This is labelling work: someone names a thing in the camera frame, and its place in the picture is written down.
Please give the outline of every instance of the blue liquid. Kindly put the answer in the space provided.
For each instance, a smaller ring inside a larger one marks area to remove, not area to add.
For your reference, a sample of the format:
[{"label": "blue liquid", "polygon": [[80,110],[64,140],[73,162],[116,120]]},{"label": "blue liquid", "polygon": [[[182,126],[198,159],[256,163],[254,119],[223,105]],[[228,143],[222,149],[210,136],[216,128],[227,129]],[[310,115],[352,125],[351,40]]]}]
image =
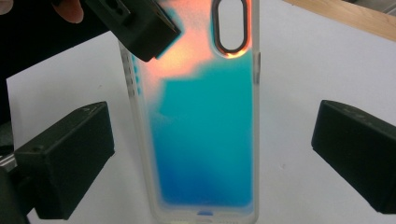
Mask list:
[{"label": "blue liquid", "polygon": [[163,79],[148,106],[160,191],[171,205],[252,202],[251,52],[218,59],[189,77]]}]

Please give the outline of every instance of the liquid glitter phone case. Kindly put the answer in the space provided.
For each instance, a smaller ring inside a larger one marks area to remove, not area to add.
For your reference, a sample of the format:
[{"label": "liquid glitter phone case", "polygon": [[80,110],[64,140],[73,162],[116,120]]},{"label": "liquid glitter phone case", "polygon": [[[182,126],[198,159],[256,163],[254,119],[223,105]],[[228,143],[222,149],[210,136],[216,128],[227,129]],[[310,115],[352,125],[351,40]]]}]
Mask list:
[{"label": "liquid glitter phone case", "polygon": [[226,1],[157,1],[179,37],[148,63],[121,47],[149,203],[161,223],[258,217],[259,0],[236,0],[243,29],[231,49],[222,39]]}]

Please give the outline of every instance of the white backdrop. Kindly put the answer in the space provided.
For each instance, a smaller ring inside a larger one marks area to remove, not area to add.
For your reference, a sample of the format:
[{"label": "white backdrop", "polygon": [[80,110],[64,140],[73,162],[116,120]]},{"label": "white backdrop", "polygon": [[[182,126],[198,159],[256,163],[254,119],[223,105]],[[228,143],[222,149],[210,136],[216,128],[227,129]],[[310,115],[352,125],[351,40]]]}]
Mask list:
[{"label": "white backdrop", "polygon": [[[261,189],[258,223],[395,223],[378,214],[310,146],[320,100],[396,124],[396,43],[279,0],[261,0]],[[96,37],[7,80],[15,146],[72,110],[107,101],[116,155],[68,221],[154,223],[119,46]]]}]

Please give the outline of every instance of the white table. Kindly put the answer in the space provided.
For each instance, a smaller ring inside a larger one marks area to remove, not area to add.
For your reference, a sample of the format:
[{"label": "white table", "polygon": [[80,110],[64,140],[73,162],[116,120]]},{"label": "white table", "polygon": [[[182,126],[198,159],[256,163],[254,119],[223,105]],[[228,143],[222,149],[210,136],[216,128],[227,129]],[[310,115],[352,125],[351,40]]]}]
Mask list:
[{"label": "white table", "polygon": [[[261,2],[261,190],[258,223],[395,223],[310,146],[320,100],[396,124],[396,43],[279,0]],[[154,223],[117,39],[96,37],[7,81],[15,146],[83,105],[107,101],[116,154],[67,222]]]}]

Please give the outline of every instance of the black clamp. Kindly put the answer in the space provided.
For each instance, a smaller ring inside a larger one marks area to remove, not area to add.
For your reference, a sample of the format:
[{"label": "black clamp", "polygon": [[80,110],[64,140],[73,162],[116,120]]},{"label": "black clamp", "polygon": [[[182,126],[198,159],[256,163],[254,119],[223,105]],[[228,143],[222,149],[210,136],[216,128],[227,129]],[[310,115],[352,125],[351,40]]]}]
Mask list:
[{"label": "black clamp", "polygon": [[0,166],[0,223],[29,223],[33,208],[43,219],[69,219],[113,154],[107,104],[73,111],[17,149],[16,168]]},{"label": "black clamp", "polygon": [[180,31],[153,0],[86,0],[87,5],[133,55],[148,62]]}]

